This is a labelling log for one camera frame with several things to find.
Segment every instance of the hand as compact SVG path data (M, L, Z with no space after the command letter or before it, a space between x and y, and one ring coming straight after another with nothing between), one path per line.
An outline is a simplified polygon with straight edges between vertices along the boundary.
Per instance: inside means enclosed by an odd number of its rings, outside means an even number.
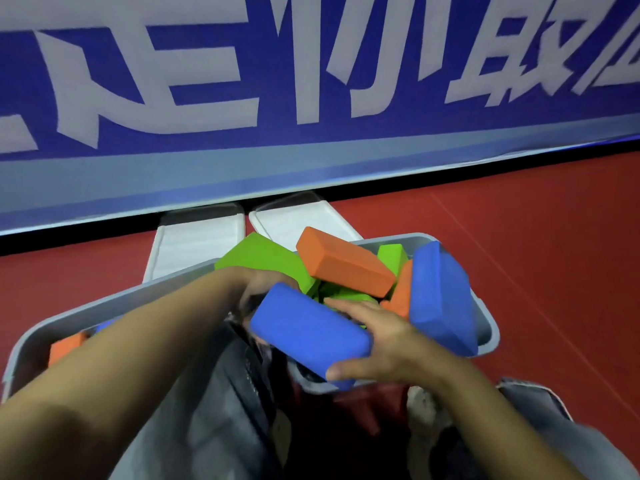
M242 320L244 327L247 329L260 299L274 284L286 283L294 290L300 290L297 281L277 271L264 271L240 266L227 269L232 269L234 273L239 275L242 286L244 286L240 300L238 300L237 306L234 307L233 313Z
M333 364L326 372L327 380L373 379L420 385L436 392L450 368L461 360L377 303L331 298L324 303L364 323L374 340L370 357Z

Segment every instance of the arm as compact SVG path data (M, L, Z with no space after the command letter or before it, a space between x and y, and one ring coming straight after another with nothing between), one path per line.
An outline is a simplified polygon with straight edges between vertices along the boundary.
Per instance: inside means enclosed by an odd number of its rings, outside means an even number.
M393 381L431 391L448 409L469 450L493 480L585 480L540 439L470 361L373 303L327 303L363 322L374 336L371 357L334 364L327 379Z
M0 408L0 479L108 476L215 327L278 281L297 287L280 273L221 269L87 340Z

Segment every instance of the blue banner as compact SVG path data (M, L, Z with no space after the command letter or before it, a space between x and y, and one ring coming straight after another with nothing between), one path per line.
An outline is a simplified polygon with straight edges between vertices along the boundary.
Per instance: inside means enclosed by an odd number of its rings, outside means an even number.
M640 0L0 0L0 232L640 133Z

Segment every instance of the red mat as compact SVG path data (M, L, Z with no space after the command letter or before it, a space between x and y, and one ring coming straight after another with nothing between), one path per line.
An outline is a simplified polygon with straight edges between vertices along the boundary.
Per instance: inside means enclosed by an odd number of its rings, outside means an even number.
M500 326L477 363L552 387L638 465L638 175L633 153L333 204L364 237L440 239ZM153 234L0 258L0 365L31 325L139 284Z

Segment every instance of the gray plastic bin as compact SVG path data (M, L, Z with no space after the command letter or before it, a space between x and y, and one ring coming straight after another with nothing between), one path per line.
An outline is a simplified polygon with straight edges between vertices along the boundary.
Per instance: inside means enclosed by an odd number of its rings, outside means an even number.
M436 239L422 233L393 235L376 239L356 241L363 248L377 252L380 244L398 243L412 256L416 249ZM145 305L165 294L185 286L187 283L213 271L217 259L212 259L162 278L101 298L60 315L47 318L31 327L14 345L3 376L4 403L21 387L33 380L47 367L50 345L81 330L86 330L114 317ZM479 355L484 355L498 346L500 332L482 300L473 294L476 304L476 331ZM289 371L304 390L312 394L336 391L327 382L314 382L300 373L295 362L289 362Z

